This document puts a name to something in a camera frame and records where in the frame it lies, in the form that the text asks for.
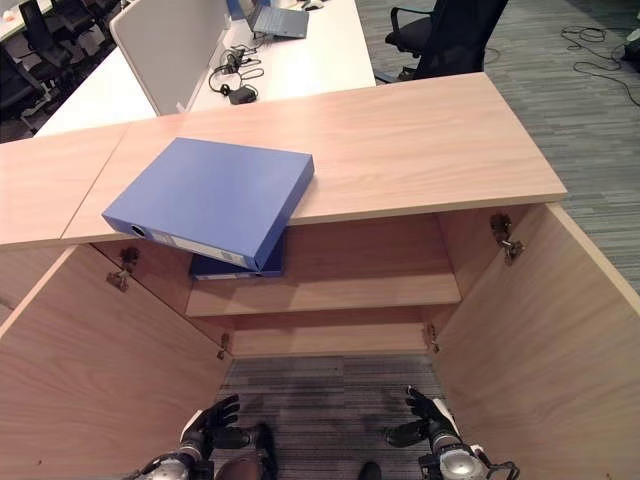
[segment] shoe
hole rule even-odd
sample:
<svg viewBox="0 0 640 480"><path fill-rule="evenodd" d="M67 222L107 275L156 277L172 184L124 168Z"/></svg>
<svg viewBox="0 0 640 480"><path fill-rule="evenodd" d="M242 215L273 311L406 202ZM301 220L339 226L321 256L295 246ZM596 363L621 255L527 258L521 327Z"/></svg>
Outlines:
<svg viewBox="0 0 640 480"><path fill-rule="evenodd" d="M262 478L264 480L276 480L278 478L278 462L276 460L273 432L266 423L259 423L254 428L256 429L254 446L265 469Z"/></svg>
<svg viewBox="0 0 640 480"><path fill-rule="evenodd" d="M376 462L367 462L362 467L358 480L382 480L380 465Z"/></svg>

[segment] binder ring hole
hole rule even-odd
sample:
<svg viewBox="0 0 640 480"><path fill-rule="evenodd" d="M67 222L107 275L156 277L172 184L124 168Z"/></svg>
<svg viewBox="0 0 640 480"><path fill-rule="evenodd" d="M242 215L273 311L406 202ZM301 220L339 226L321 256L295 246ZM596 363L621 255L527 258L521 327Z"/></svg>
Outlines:
<svg viewBox="0 0 640 480"><path fill-rule="evenodd" d="M142 230L140 227L138 227L137 225L131 225L131 230L133 230L133 233L135 233L136 235L138 235L139 237L144 238L145 234L144 234L144 230Z"/></svg>

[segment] blue folder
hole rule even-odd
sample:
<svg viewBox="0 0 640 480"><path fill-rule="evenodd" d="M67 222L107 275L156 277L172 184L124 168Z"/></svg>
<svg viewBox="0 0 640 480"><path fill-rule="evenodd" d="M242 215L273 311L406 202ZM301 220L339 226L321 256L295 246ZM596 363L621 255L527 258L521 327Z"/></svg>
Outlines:
<svg viewBox="0 0 640 480"><path fill-rule="evenodd" d="M189 275L194 280L222 280L248 277L281 277L284 271L284 234L276 243L262 270L250 270L215 258L195 254Z"/></svg>
<svg viewBox="0 0 640 480"><path fill-rule="evenodd" d="M313 171L308 153L176 138L102 216L120 232L262 270Z"/></svg>

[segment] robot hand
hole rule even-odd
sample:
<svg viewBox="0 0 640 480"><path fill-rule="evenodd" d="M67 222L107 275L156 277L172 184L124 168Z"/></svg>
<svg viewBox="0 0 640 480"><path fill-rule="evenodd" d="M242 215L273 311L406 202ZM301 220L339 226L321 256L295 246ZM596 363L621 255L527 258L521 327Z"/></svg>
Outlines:
<svg viewBox="0 0 640 480"><path fill-rule="evenodd" d="M394 447L408 447L429 440L431 454L418 459L426 480L483 480L498 470L508 470L516 480L520 470L513 462L494 465L479 445L466 445L453 416L440 399L425 397L415 388L406 390L406 404L420 420L387 429L385 438Z"/></svg>
<svg viewBox="0 0 640 480"><path fill-rule="evenodd" d="M190 449L199 460L208 460L214 447L221 448L216 445L220 441L225 442L222 448L233 448L226 445L229 437L235 437L233 434L240 436L236 448L245 447L248 442L243 444L240 429L229 427L238 421L235 415L240 410L238 401L238 395L231 395L204 411L198 410L182 430L180 450Z"/></svg>
<svg viewBox="0 0 640 480"><path fill-rule="evenodd" d="M198 410L187 422L177 450L160 455L126 480L210 480L214 448L236 449L251 443L251 432L231 427L238 420L238 395L232 395L206 410Z"/></svg>

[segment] open cabinet door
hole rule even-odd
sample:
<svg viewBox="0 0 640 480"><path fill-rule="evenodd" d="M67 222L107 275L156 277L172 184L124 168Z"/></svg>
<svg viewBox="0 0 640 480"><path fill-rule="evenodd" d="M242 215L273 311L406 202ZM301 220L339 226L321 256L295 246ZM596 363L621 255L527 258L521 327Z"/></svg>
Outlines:
<svg viewBox="0 0 640 480"><path fill-rule="evenodd" d="M640 299L558 205L532 207L438 337L465 440L526 480L639 478Z"/></svg>
<svg viewBox="0 0 640 480"><path fill-rule="evenodd" d="M0 478L130 472L177 446L232 361L95 248L70 247L0 327Z"/></svg>

